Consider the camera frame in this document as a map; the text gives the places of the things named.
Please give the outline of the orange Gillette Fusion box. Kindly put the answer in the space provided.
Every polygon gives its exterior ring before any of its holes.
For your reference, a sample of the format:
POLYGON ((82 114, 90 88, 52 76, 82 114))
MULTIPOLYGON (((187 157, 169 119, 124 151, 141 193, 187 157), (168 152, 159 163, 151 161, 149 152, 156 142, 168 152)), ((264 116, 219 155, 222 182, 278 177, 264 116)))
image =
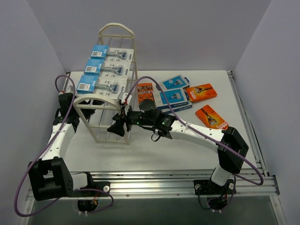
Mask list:
POLYGON ((151 99, 154 102, 155 100, 154 100, 153 92, 154 92, 154 89, 153 89, 152 83, 150 83, 150 82, 139 83, 137 85, 137 94, 138 94, 139 105, 145 99, 151 99))

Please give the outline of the blue Gillette razor blister pack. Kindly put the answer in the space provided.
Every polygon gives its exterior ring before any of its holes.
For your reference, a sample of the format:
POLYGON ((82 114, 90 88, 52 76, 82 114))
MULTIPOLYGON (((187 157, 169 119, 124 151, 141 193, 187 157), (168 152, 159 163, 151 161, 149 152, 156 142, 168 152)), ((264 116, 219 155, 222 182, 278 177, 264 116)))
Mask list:
POLYGON ((134 49, 112 48, 108 45, 94 45, 90 58, 106 61, 132 61, 134 49))

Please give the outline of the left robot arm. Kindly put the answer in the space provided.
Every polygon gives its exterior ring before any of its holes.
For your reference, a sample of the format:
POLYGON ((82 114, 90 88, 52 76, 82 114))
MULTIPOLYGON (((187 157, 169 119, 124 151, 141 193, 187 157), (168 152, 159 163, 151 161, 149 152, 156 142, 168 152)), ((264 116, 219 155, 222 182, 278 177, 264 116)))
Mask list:
POLYGON ((35 200, 75 197, 94 193, 95 185, 90 172, 71 174, 64 161, 68 146, 79 125, 79 115, 73 107, 73 93, 58 96, 59 109, 53 121, 49 147, 29 170, 30 184, 35 200))

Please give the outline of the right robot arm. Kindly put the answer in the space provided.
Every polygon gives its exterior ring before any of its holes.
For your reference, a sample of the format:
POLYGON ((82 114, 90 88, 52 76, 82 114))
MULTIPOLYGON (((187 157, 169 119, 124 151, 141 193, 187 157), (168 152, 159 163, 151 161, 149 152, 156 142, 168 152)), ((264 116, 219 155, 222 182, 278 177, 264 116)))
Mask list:
POLYGON ((132 126, 139 126, 158 137, 184 140, 217 153, 218 165, 208 182, 211 192, 220 193, 230 176, 240 173, 244 162, 242 158, 247 155, 249 147, 237 129, 213 129, 190 124, 161 112, 150 99, 143 100, 138 111, 133 111, 126 102, 120 101, 119 104, 121 111, 113 116, 114 123, 107 129, 108 132, 124 136, 132 126))

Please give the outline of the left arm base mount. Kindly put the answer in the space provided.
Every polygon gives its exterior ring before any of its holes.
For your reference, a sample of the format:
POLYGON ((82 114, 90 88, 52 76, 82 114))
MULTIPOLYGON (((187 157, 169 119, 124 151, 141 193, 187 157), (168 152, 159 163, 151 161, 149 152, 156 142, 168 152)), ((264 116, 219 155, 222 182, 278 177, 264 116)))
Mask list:
POLYGON ((87 186, 81 188, 81 190, 74 191, 69 197, 108 197, 107 193, 110 193, 111 183, 109 181, 96 181, 92 184, 92 186, 87 186), (101 190, 101 192, 97 191, 82 191, 82 189, 97 189, 101 190))

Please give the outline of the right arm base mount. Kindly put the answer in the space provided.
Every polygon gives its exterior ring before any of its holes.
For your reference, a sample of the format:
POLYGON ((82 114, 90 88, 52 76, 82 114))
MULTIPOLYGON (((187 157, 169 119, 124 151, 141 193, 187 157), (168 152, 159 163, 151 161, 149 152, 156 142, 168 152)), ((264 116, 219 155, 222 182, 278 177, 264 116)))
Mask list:
POLYGON ((228 179, 223 186, 219 186, 209 179, 194 180, 194 190, 196 195, 222 195, 222 194, 236 194, 234 188, 234 180, 228 179))

